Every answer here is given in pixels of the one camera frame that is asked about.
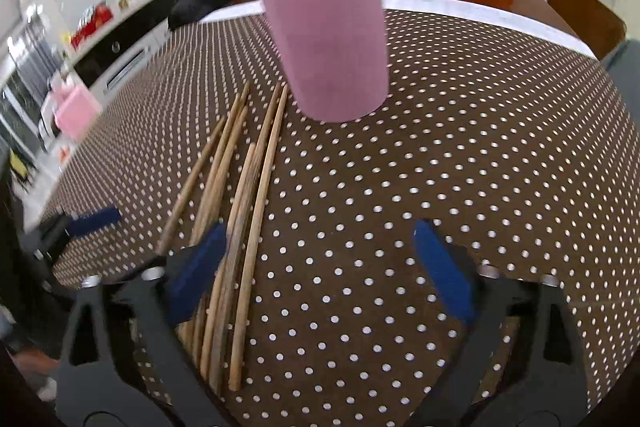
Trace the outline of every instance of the cup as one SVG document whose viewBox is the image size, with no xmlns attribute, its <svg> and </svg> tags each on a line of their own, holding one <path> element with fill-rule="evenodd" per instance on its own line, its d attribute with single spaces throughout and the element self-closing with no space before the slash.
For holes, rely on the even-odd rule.
<svg viewBox="0 0 640 427">
<path fill-rule="evenodd" d="M 388 94 L 382 0 L 263 0 L 289 87 L 305 116 L 345 122 Z"/>
</svg>

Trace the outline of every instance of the gray chair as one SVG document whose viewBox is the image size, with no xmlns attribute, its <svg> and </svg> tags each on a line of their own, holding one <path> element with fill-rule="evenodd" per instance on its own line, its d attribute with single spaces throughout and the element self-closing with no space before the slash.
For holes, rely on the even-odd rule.
<svg viewBox="0 0 640 427">
<path fill-rule="evenodd" d="M 602 60 L 602 65 L 640 127 L 640 41 L 621 42 Z"/>
</svg>

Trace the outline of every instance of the pink box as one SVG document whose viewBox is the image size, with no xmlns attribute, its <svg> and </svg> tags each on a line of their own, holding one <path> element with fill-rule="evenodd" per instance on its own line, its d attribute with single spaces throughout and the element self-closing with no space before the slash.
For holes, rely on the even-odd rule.
<svg viewBox="0 0 640 427">
<path fill-rule="evenodd" d="M 55 111 L 56 125 L 60 131 L 79 142 L 102 107 L 84 84 L 78 84 Z"/>
<path fill-rule="evenodd" d="M 388 95 L 382 0 L 263 0 L 300 111 L 345 122 Z"/>
</svg>

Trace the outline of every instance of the brown chair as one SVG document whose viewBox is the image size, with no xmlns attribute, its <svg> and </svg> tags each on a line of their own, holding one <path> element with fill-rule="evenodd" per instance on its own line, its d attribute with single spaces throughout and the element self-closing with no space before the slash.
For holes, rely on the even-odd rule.
<svg viewBox="0 0 640 427">
<path fill-rule="evenodd" d="M 625 22 L 599 0 L 546 0 L 602 60 L 625 40 Z"/>
</svg>

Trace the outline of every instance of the brown tablecloth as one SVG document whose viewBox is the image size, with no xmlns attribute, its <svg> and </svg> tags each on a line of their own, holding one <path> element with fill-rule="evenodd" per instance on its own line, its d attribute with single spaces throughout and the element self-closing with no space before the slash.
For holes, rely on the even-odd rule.
<svg viewBox="0 0 640 427">
<path fill-rule="evenodd" d="M 463 338 L 412 248 L 415 219 L 508 277 L 561 281 L 584 340 L 590 407 L 638 345 L 638 133 L 599 63 L 513 30 L 388 10 L 390 94 L 343 124 L 287 107 L 250 308 L 246 425 L 401 425 Z M 63 283 L 154 254 L 190 166 L 244 82 L 250 117 L 223 216 L 283 79 L 262 16 L 175 32 L 104 111 L 50 208 L 115 203 L 118 227 L 74 241 Z M 184 215 L 186 244 L 203 188 Z M 495 389 L 509 349 L 488 366 Z"/>
</svg>

